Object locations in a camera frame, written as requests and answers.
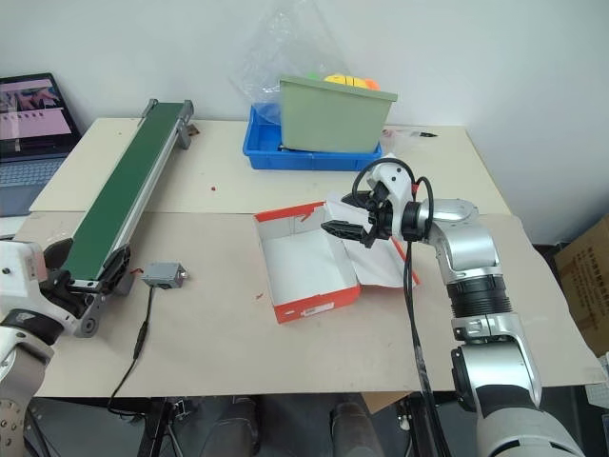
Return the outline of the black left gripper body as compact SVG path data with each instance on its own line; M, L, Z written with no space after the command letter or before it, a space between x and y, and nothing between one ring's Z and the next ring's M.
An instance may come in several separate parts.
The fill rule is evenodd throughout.
M39 283L43 296L54 305L70 305L72 295L68 290L70 273L64 269L48 269L48 277Z

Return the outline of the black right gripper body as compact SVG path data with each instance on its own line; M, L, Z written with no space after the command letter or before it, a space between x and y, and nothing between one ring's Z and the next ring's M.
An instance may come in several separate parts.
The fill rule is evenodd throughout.
M363 244L371 248L376 240L388 240L392 234L393 205L389 201L389 190L385 184L378 182L364 200L368 211L370 231L365 235Z

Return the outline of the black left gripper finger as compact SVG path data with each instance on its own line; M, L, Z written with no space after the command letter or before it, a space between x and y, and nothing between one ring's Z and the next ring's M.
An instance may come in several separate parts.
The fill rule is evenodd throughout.
M69 257L72 247L72 239L66 238L48 245L44 250L44 261L46 268L61 268Z
M63 288L57 291L57 297L59 307L65 311L86 311L92 305L97 294Z

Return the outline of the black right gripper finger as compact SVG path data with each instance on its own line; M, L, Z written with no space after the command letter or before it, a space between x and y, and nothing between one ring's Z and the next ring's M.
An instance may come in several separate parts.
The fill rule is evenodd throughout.
M377 206L372 190L350 192L342 198L342 202L355 208L375 208Z
M362 225L351 224L346 221L326 221L321 223L321 228L334 237L348 241L356 241L360 244L365 244L369 236Z

